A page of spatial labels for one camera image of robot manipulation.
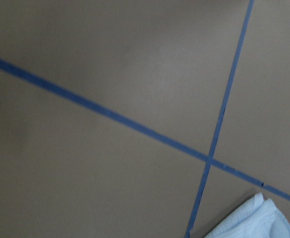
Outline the light blue button-up shirt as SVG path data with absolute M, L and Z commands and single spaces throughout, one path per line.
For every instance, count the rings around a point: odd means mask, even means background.
M 265 199 L 259 192 L 235 208 L 205 237 L 290 238 L 290 221 L 273 199 Z

